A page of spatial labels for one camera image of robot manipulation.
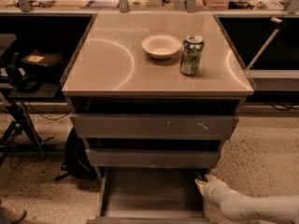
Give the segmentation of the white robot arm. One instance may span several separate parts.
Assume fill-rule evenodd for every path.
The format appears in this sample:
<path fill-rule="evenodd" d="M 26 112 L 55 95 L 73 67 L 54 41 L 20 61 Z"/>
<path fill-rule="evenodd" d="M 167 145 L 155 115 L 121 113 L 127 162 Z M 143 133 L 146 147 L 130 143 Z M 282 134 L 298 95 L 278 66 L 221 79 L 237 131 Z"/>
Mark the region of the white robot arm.
<path fill-rule="evenodd" d="M 231 221 L 264 220 L 276 224 L 299 224 L 299 196 L 250 197 L 213 175 L 195 179 L 204 200 L 217 206 Z"/>

